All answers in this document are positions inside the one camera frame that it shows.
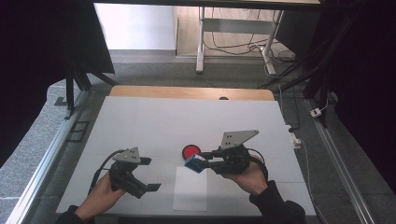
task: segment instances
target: red lid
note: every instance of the red lid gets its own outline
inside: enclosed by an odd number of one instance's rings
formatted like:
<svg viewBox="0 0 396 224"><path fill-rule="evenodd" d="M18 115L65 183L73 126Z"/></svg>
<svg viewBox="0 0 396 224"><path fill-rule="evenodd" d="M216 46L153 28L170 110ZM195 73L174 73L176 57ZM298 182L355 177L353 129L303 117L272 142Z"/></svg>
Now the red lid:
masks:
<svg viewBox="0 0 396 224"><path fill-rule="evenodd" d="M201 149L198 148L196 145L188 145L183 148L183 151L181 152L183 159L186 160L193 154L199 154L201 153Z"/></svg>

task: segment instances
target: silver metal plate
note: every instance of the silver metal plate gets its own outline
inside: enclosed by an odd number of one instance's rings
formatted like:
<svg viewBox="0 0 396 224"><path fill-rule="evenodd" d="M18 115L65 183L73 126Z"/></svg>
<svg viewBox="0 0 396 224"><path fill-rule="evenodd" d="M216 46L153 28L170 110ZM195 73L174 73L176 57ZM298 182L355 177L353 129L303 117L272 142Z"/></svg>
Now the silver metal plate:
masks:
<svg viewBox="0 0 396 224"><path fill-rule="evenodd" d="M115 155L113 161L126 161L132 163L140 163L139 150L137 147L126 149L125 151Z"/></svg>
<svg viewBox="0 0 396 224"><path fill-rule="evenodd" d="M258 133L259 133L259 130L224 133L220 148L226 149L226 148L230 148L230 147L240 146L244 142L246 142L250 138L254 137Z"/></svg>

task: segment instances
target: person's left hand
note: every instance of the person's left hand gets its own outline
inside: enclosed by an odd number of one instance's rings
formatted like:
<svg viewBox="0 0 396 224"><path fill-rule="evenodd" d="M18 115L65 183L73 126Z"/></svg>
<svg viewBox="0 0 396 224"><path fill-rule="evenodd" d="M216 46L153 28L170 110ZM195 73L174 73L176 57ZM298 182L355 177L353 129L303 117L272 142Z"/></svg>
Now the person's left hand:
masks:
<svg viewBox="0 0 396 224"><path fill-rule="evenodd" d="M91 218L103 214L110 209L117 200L125 194L125 191L111 189L110 174L107 172L91 191L82 205L76 210L75 214L84 222Z"/></svg>

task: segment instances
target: hand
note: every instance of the hand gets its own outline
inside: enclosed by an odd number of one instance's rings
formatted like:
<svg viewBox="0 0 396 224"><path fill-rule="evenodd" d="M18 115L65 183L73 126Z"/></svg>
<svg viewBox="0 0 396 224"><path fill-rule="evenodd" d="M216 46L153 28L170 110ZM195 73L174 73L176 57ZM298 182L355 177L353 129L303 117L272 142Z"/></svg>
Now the hand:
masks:
<svg viewBox="0 0 396 224"><path fill-rule="evenodd" d="M262 160L258 156L252 156L258 160ZM254 161L251 161L249 167L244 171L244 173L240 175L222 175L224 178L231 179L233 182L238 184L238 186L254 195L258 196L265 189L268 188L267 182L265 181L264 173L262 172L262 168L259 164Z"/></svg>
<svg viewBox="0 0 396 224"><path fill-rule="evenodd" d="M116 191L111 189L110 174L107 172L99 179L75 214L84 222L88 222L91 218L110 209L124 193L122 189Z"/></svg>

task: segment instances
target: power adapter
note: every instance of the power adapter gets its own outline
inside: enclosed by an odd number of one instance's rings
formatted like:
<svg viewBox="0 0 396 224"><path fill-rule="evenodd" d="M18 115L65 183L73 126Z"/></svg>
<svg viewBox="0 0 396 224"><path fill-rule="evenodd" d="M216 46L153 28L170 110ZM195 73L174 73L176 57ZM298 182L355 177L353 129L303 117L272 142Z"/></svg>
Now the power adapter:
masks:
<svg viewBox="0 0 396 224"><path fill-rule="evenodd" d="M311 110L311 116L312 117L317 118L320 115L321 115L321 111L318 108Z"/></svg>

